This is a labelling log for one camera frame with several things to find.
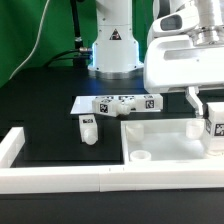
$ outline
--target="white block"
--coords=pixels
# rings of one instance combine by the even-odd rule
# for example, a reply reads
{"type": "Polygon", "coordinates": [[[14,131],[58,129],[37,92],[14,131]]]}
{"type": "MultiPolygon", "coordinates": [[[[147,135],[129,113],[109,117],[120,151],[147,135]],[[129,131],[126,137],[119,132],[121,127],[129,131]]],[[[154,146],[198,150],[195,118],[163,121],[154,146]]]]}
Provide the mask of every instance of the white block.
{"type": "Polygon", "coordinates": [[[9,168],[25,143],[23,128],[12,128],[0,144],[0,168],[9,168]]]}
{"type": "Polygon", "coordinates": [[[94,145],[98,141],[98,129],[94,115],[79,116],[79,127],[82,142],[94,145]]]}

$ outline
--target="white tray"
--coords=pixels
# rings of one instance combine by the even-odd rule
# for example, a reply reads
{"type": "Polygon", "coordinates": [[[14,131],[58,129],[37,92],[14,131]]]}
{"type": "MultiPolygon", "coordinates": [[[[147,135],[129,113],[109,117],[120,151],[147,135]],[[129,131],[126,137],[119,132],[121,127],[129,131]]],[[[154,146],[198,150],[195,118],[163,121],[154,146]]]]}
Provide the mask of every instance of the white tray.
{"type": "Polygon", "coordinates": [[[192,119],[124,121],[122,122],[122,143],[125,164],[130,154],[144,150],[151,154],[150,162],[193,162],[206,160],[205,148],[200,140],[186,137],[186,122],[192,119]],[[140,142],[128,140],[127,125],[144,126],[144,139],[140,142]]]}

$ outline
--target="small white cylinder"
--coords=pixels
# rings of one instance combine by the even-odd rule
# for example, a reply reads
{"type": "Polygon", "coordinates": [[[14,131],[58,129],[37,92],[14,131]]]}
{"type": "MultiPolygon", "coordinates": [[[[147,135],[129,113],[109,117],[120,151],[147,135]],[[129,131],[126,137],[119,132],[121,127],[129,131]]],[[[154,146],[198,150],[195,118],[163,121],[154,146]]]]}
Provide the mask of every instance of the small white cylinder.
{"type": "Polygon", "coordinates": [[[94,129],[87,129],[84,131],[84,141],[88,145],[94,145],[98,140],[97,132],[94,129]]]}
{"type": "Polygon", "coordinates": [[[132,162],[147,162],[151,161],[151,153],[145,150],[136,150],[130,154],[132,162]]]}
{"type": "Polygon", "coordinates": [[[127,139],[132,142],[139,142],[144,139],[143,124],[129,124],[126,126],[127,139]]]}
{"type": "Polygon", "coordinates": [[[202,137],[204,131],[204,120],[190,120],[186,123],[186,136],[190,139],[197,140],[202,137]]]}

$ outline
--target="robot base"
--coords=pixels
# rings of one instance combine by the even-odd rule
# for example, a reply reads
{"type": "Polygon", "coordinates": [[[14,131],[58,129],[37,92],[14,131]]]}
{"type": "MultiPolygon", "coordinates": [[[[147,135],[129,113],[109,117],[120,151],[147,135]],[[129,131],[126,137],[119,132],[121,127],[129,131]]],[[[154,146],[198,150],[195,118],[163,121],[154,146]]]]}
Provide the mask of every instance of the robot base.
{"type": "Polygon", "coordinates": [[[89,70],[89,75],[101,79],[129,79],[143,75],[143,66],[129,72],[100,72],[89,70]]]}

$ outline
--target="warning label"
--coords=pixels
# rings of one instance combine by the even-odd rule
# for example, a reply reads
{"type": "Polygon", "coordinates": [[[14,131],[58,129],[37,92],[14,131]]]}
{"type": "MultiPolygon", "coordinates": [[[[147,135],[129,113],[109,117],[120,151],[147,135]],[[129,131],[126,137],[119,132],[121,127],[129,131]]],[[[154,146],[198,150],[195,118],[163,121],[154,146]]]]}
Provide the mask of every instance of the warning label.
{"type": "Polygon", "coordinates": [[[110,40],[121,40],[121,36],[118,33],[117,29],[114,30],[113,34],[110,37],[110,40]]]}

